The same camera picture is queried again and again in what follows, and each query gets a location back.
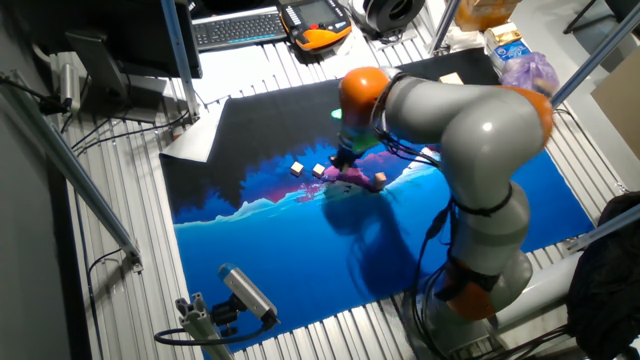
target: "cardboard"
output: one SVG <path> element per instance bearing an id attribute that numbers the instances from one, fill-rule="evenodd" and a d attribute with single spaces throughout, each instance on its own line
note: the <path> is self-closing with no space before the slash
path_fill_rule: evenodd
<path id="1" fill-rule="evenodd" d="M 631 151 L 640 159 L 640 48 L 591 93 Z"/>
<path id="2" fill-rule="evenodd" d="M 484 31 L 504 24 L 519 0 L 462 0 L 456 13 L 456 24 L 462 31 Z"/>

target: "metal rail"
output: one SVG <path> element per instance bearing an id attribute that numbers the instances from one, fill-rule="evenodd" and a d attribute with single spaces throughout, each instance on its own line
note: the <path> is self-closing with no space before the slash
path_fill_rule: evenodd
<path id="1" fill-rule="evenodd" d="M 444 41 L 445 36 L 447 36 L 447 31 L 449 31 L 449 28 L 451 27 L 451 23 L 453 22 L 453 19 L 455 19 L 456 13 L 458 12 L 459 7 L 460 7 L 460 0 L 450 0 L 447 3 L 447 7 L 444 10 L 442 19 L 438 24 L 438 29 L 436 30 L 435 38 L 429 45 L 429 54 L 433 55 L 442 47 L 442 42 Z"/>
<path id="2" fill-rule="evenodd" d="M 571 76 L 569 80 L 558 90 L 558 92 L 551 99 L 551 105 L 553 108 L 557 108 L 562 104 L 574 90 L 582 84 L 584 79 L 591 74 L 591 72 L 600 65 L 600 63 L 609 55 L 613 49 L 618 46 L 620 41 L 624 39 L 636 26 L 640 24 L 640 3 L 636 5 L 633 10 L 627 15 L 627 17 L 618 25 L 616 30 L 612 32 L 606 39 L 598 46 L 596 51 L 587 59 L 587 61 L 580 66 L 580 68 Z"/>
<path id="3" fill-rule="evenodd" d="M 567 246 L 569 252 L 574 253 L 582 248 L 589 246 L 592 242 L 601 239 L 610 233 L 619 230 L 634 221 L 640 220 L 640 205 L 636 205 L 622 214 L 614 217 L 606 223 L 598 226 L 590 232 L 579 237 L 573 243 Z"/>
<path id="4" fill-rule="evenodd" d="M 12 105 L 20 120 L 38 140 L 38 143 L 42 145 L 47 156 L 51 157 L 56 167 L 82 196 L 91 211 L 93 211 L 109 234 L 113 236 L 118 245 L 122 247 L 127 256 L 131 258 L 131 261 L 135 264 L 140 263 L 140 251 L 131 241 L 131 237 L 122 222 L 120 222 L 107 201 L 100 194 L 100 190 L 80 165 L 78 158 L 62 136 L 42 116 L 33 98 L 24 91 L 10 86 L 0 86 L 0 95 Z"/>
<path id="5" fill-rule="evenodd" d="M 191 79 L 191 70 L 189 69 L 189 60 L 187 59 L 187 51 L 184 48 L 184 39 L 180 30 L 180 22 L 176 11 L 176 3 L 174 0 L 162 0 L 162 10 L 164 18 L 167 22 L 167 30 L 171 38 L 171 46 L 173 47 L 173 55 L 178 65 L 178 73 L 182 80 L 182 88 L 187 98 L 187 107 L 189 108 L 189 117 L 195 122 L 198 116 L 198 103 L 196 93 L 193 90 L 193 81 Z"/>

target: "plastic bag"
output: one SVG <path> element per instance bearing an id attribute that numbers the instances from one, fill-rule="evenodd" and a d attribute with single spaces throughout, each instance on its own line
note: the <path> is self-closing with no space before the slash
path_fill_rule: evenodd
<path id="1" fill-rule="evenodd" d="M 532 52 L 507 61 L 502 69 L 500 83 L 505 86 L 538 91 L 547 96 L 551 96 L 559 85 L 556 71 L 547 62 L 547 58 L 539 52 Z"/>

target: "wire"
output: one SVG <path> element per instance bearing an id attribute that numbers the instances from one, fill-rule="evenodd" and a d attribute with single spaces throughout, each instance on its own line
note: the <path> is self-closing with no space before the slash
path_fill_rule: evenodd
<path id="1" fill-rule="evenodd" d="M 258 331 L 244 336 L 233 337 L 230 339 L 215 339 L 215 340 L 173 340 L 164 338 L 166 335 L 172 334 L 180 334 L 186 333 L 185 329 L 169 329 L 160 331 L 159 333 L 153 335 L 153 339 L 161 344 L 172 345 L 172 346 L 212 346 L 212 345 L 226 345 L 226 344 L 235 344 L 247 340 L 251 340 L 255 337 L 260 336 L 265 331 L 269 330 L 269 326 L 264 324 Z"/>
<path id="2" fill-rule="evenodd" d="M 124 76 L 127 77 L 127 82 L 129 83 L 129 87 L 127 88 L 127 100 L 131 101 L 131 91 L 133 91 L 133 85 L 131 85 L 131 78 L 129 77 L 129 74 L 124 73 Z"/>
<path id="3" fill-rule="evenodd" d="M 37 44 L 33 43 L 31 44 L 31 47 L 33 48 L 33 52 L 36 54 L 36 56 L 46 62 L 47 64 L 51 64 L 51 58 L 49 57 L 49 55 L 45 54 L 42 49 L 40 49 L 40 46 L 38 46 Z"/>
<path id="4" fill-rule="evenodd" d="M 567 115 L 569 115 L 569 116 L 571 117 L 571 119 L 572 119 L 572 120 L 574 120 L 574 121 L 576 120 L 576 118 L 575 118 L 575 117 L 573 117 L 573 114 L 572 114 L 571 112 L 569 112 L 568 110 L 565 110 L 565 109 L 556 109 L 555 111 L 556 111 L 557 113 L 567 114 Z"/>
<path id="5" fill-rule="evenodd" d="M 178 123 L 179 121 L 183 120 L 183 119 L 184 119 L 188 114 L 189 114 L 189 111 L 185 111 L 185 112 L 184 112 L 184 113 L 183 113 L 179 118 L 177 118 L 177 119 L 175 119 L 175 120 L 172 120 L 172 121 L 170 121 L 170 122 L 168 122 L 168 123 L 166 123 L 166 124 L 164 124 L 164 125 L 156 125 L 156 126 L 152 126 L 152 127 L 150 127 L 150 128 L 147 128 L 147 129 L 141 129 L 141 130 L 131 131 L 131 132 L 127 132 L 127 133 L 120 134 L 120 135 L 110 136 L 110 137 L 108 137 L 108 138 L 104 138 L 104 139 L 96 139 L 96 141 L 94 141 L 94 142 L 92 142 L 92 143 L 90 143 L 90 144 L 88 144 L 88 145 L 84 146 L 84 147 L 82 148 L 82 150 L 80 150 L 80 152 L 78 153 L 78 156 L 80 156 L 80 155 L 84 154 L 84 153 L 85 153 L 85 152 L 87 152 L 87 150 L 89 150 L 90 148 L 92 148 L 92 147 L 94 147 L 94 146 L 96 146 L 96 145 L 98 145 L 98 144 L 101 144 L 101 143 L 103 143 L 103 142 L 109 141 L 109 140 L 115 140 L 115 139 L 118 139 L 118 138 L 121 138 L 121 137 L 125 137 L 125 136 L 130 136 L 130 135 L 140 134 L 140 133 L 147 132 L 147 131 L 151 131 L 151 130 L 159 130 L 159 129 L 163 129 L 163 128 L 166 128 L 166 127 L 171 127 L 171 126 L 175 125 L 176 123 Z M 101 127 L 102 125 L 104 125 L 104 124 L 105 124 L 105 123 L 100 124 L 100 125 L 99 125 L 98 127 L 96 127 L 96 128 L 95 128 L 91 133 L 95 132 L 98 128 L 100 128 L 100 127 Z M 74 146 L 72 146 L 71 148 L 72 148 L 72 149 L 75 149 L 75 147 L 76 147 L 77 145 L 79 145 L 82 141 L 86 140 L 86 138 L 87 138 L 89 135 L 91 135 L 91 133 L 89 133 L 87 136 L 85 136 L 84 138 L 82 138 L 82 140 L 80 140 L 78 143 L 76 143 L 76 144 L 75 144 Z"/>
<path id="6" fill-rule="evenodd" d="M 378 39 L 378 41 L 380 41 L 380 43 L 383 45 L 395 45 L 400 43 L 403 35 L 404 35 L 404 29 L 397 29 L 385 34 L 381 34 L 380 39 Z"/>
<path id="7" fill-rule="evenodd" d="M 94 262 L 93 262 L 93 264 L 91 264 L 91 266 L 89 266 L 89 270 L 87 270 L 87 275 L 91 275 L 91 270 L 93 270 L 93 268 L 94 268 L 96 265 L 98 265 L 98 263 L 99 263 L 100 261 L 102 261 L 102 259 L 106 258 L 107 256 L 110 256 L 110 255 L 116 254 L 116 253 L 118 253 L 118 252 L 119 252 L 119 251 L 121 251 L 121 250 L 122 250 L 122 248 L 119 248 L 118 250 L 114 250 L 114 251 L 112 251 L 112 252 L 110 252 L 110 253 L 106 253 L 106 254 L 104 254 L 104 255 L 100 256 L 99 258 L 97 258 L 97 259 L 96 259 L 96 261 L 94 261 Z"/>
<path id="8" fill-rule="evenodd" d="M 373 127 L 374 134 L 376 135 L 376 138 L 378 139 L 378 141 L 380 141 L 380 143 L 384 145 L 384 147 L 387 149 L 389 153 L 404 160 L 417 161 L 426 165 L 433 166 L 437 169 L 440 169 L 439 161 L 437 161 L 436 159 L 432 158 L 427 154 L 423 154 L 422 152 L 416 151 L 410 148 L 409 146 L 402 144 L 398 138 L 394 137 L 388 131 L 380 127 L 382 124 L 381 104 L 384 101 L 386 101 L 387 96 L 389 95 L 389 92 L 391 92 L 391 88 L 395 84 L 397 84 L 398 81 L 404 79 L 408 75 L 409 74 L 406 74 L 406 73 L 398 73 L 389 81 L 387 86 L 385 86 L 385 88 L 380 93 L 380 96 L 376 98 L 376 102 L 374 103 L 373 108 L 371 109 L 371 114 L 369 115 L 369 124 L 371 124 L 371 126 Z M 402 153 L 405 153 L 414 157 L 419 157 L 422 159 L 411 159 L 404 155 L 401 155 Z"/>
<path id="9" fill-rule="evenodd" d="M 9 85 L 9 86 L 13 86 L 13 87 L 15 87 L 15 88 L 18 88 L 18 89 L 20 89 L 20 90 L 22 90 L 22 91 L 24 91 L 24 92 L 27 92 L 27 93 L 29 93 L 29 94 L 31 94 L 31 95 L 33 95 L 33 96 L 37 97 L 38 99 L 40 99 L 40 100 L 42 100 L 42 101 L 44 101 L 44 102 L 47 102 L 47 103 L 49 103 L 49 104 L 51 104 L 51 105 L 54 105 L 54 106 L 56 106 L 56 107 L 62 107 L 62 108 L 63 108 L 63 107 L 65 107 L 65 105 L 63 105 L 62 103 L 57 102 L 57 101 L 55 101 L 55 100 L 52 100 L 51 98 L 49 98 L 49 97 L 47 97 L 47 96 L 44 96 L 44 95 L 40 94 L 40 93 L 39 93 L 39 92 L 37 92 L 37 91 L 31 90 L 31 89 L 29 89 L 29 88 L 28 88 L 28 87 L 26 87 L 26 86 L 22 86 L 22 85 L 18 84 L 17 82 L 15 82 L 15 81 L 13 81 L 13 80 L 9 79 L 9 78 L 8 78 L 8 77 L 6 77 L 6 76 L 0 75 L 0 84 L 7 84 L 7 85 Z"/>
<path id="10" fill-rule="evenodd" d="M 422 264 L 422 258 L 424 257 L 424 253 L 425 250 L 427 248 L 427 244 L 430 240 L 432 240 L 433 238 L 435 238 L 438 234 L 440 234 L 442 232 L 442 229 L 444 229 L 444 225 L 446 224 L 447 218 L 450 219 L 451 222 L 451 241 L 453 241 L 455 239 L 455 229 L 456 229 L 456 225 L 457 225 L 457 217 L 456 217 L 456 213 L 455 213 L 455 203 L 453 201 L 453 198 L 449 199 L 449 202 L 447 203 L 447 206 L 442 209 L 438 215 L 436 215 L 436 217 L 433 219 L 433 222 L 431 224 L 431 226 L 429 227 L 429 229 L 427 230 L 427 233 L 425 235 L 425 239 L 422 243 L 422 248 L 420 249 L 420 255 L 418 256 L 418 263 L 416 264 L 416 271 L 415 271 L 415 275 L 414 275 L 414 282 L 413 282 L 413 286 L 411 288 L 411 311 L 412 311 L 412 315 L 413 315 L 413 320 L 416 323 L 416 327 L 418 328 L 418 332 L 422 338 L 422 340 L 424 341 L 424 343 L 427 345 L 427 347 L 429 348 L 429 350 L 434 353 L 439 359 L 441 360 L 448 360 L 448 357 L 438 348 L 438 346 L 436 345 L 435 341 L 433 340 L 433 337 L 431 336 L 431 333 L 429 332 L 429 327 L 428 324 L 425 322 L 425 320 L 423 318 L 421 318 L 420 314 L 418 313 L 418 307 L 416 304 L 416 296 L 418 295 L 418 289 L 419 289 L 419 276 L 420 276 L 420 269 L 421 269 L 421 264 Z M 426 309 L 428 308 L 428 304 L 429 304 L 429 296 L 432 293 L 432 290 L 436 284 L 436 281 L 438 280 L 438 278 L 440 277 L 440 275 L 442 275 L 443 271 L 444 271 L 444 267 L 445 265 L 441 265 L 438 270 L 436 270 L 433 274 L 431 274 L 426 282 L 425 282 L 425 289 L 423 291 L 424 297 L 423 297 L 423 304 L 422 304 L 422 308 Z"/>
<path id="11" fill-rule="evenodd" d="M 560 326 L 554 330 L 549 331 L 546 334 L 540 335 L 533 340 L 530 340 L 512 349 L 503 351 L 495 356 L 488 356 L 493 354 L 493 352 L 490 352 L 490 353 L 481 355 L 479 357 L 472 358 L 472 360 L 508 360 L 513 356 L 516 356 L 522 353 L 518 355 L 517 358 L 514 359 L 514 360 L 521 360 L 531 355 L 531 353 L 533 353 L 537 348 L 539 348 L 544 343 L 547 343 L 551 340 L 555 340 L 563 335 L 567 335 L 567 325 Z"/>
<path id="12" fill-rule="evenodd" d="M 84 84 L 82 85 L 82 90 L 80 90 L 80 101 L 82 101 L 84 92 L 85 90 L 87 90 L 87 85 L 89 85 L 89 74 L 87 74 L 87 76 L 84 78 Z M 62 129 L 60 130 L 60 134 L 64 134 L 64 131 L 67 129 L 67 126 L 69 126 L 69 124 L 71 124 L 71 121 L 73 121 L 74 115 L 75 113 L 72 112 L 71 115 L 69 115 L 67 119 L 64 121 L 64 124 L 62 124 Z"/>
<path id="13" fill-rule="evenodd" d="M 78 197 L 78 192 L 74 190 L 73 196 L 75 197 L 76 204 L 80 202 L 80 198 Z M 80 241 L 82 243 L 82 256 L 85 263 L 85 270 L 87 270 L 87 242 L 84 236 L 84 227 L 82 226 L 82 214 L 80 213 L 80 207 L 76 206 L 76 215 L 78 217 L 78 226 L 80 228 Z M 89 290 L 89 304 L 91 306 L 91 316 L 93 317 L 93 325 L 96 331 L 96 337 L 98 338 L 98 350 L 100 352 L 100 359 L 104 359 L 104 354 L 102 351 L 102 340 L 100 338 L 100 326 L 98 326 L 98 315 L 96 310 L 96 301 L 93 294 L 93 285 L 91 283 L 91 276 L 87 276 L 87 288 Z"/>
<path id="14" fill-rule="evenodd" d="M 98 131 L 98 129 L 100 129 L 104 124 L 108 123 L 109 120 L 111 120 L 111 119 L 106 119 L 105 121 L 100 123 L 100 125 L 96 126 L 93 130 L 91 130 L 87 135 L 83 136 L 82 139 L 78 140 L 77 143 L 75 143 L 75 144 L 73 144 L 73 146 L 71 146 L 71 150 L 75 150 L 75 148 L 77 148 L 78 145 L 80 145 L 82 142 L 87 140 L 87 138 L 89 138 L 89 136 L 91 136 L 94 132 Z"/>

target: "desk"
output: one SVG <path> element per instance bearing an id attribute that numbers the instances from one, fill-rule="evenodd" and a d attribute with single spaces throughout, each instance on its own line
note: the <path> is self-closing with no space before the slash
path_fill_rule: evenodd
<path id="1" fill-rule="evenodd" d="M 444 9 L 442 1 L 429 1 L 430 8 Z M 262 48 L 274 75 L 263 81 L 236 90 L 231 96 L 252 96 L 279 88 L 295 87 L 341 77 L 357 66 L 398 66 L 428 56 L 425 45 L 431 41 L 427 31 L 428 14 L 422 11 L 412 26 L 418 37 L 384 50 L 375 47 L 354 29 L 354 43 L 346 58 L 316 57 L 315 61 L 301 64 L 283 43 Z M 179 80 L 175 91 L 179 92 Z M 224 101 L 210 105 L 224 106 Z M 159 114 L 158 122 L 167 122 Z M 74 122 L 66 137 L 75 143 L 91 131 L 94 121 Z M 111 122 L 100 132 L 122 134 L 146 128 L 149 125 Z M 99 264 L 92 273 L 96 289 L 97 317 L 104 358 L 124 359 L 201 359 L 198 348 L 172 348 L 157 345 L 153 334 L 167 328 L 179 327 L 174 300 L 188 298 L 182 264 L 178 253 L 171 214 L 160 169 L 158 154 L 170 143 L 168 133 L 153 131 L 117 139 L 90 149 L 80 157 L 82 165 L 122 220 L 127 231 L 138 241 L 144 264 L 140 274 L 119 270 L 122 255 L 112 256 L 115 261 Z M 568 116 L 556 117 L 556 126 L 547 150 L 565 177 L 587 214 L 597 219 L 606 202 L 619 193 L 615 175 L 607 170 L 604 157 L 592 145 L 591 138 Z M 98 256 L 115 250 L 117 245 L 98 223 L 82 200 L 76 202 L 70 189 L 76 250 L 81 269 Z M 562 258 L 562 247 L 552 246 L 529 254 L 532 262 L 544 268 Z M 81 274 L 83 288 L 87 278 Z M 86 309 L 89 309 L 85 290 Z M 412 359 L 415 354 L 396 311 L 398 299 L 390 298 L 343 312 L 324 321 L 278 336 L 236 354 L 237 359 Z M 91 312 L 87 310 L 91 345 L 95 358 L 99 358 L 97 336 Z M 507 344 L 526 341 L 539 332 L 555 328 L 562 321 L 562 310 L 547 311 L 543 320 L 532 320 L 528 334 L 516 331 L 505 335 Z M 486 341 L 472 344 L 474 354 L 488 351 Z"/>

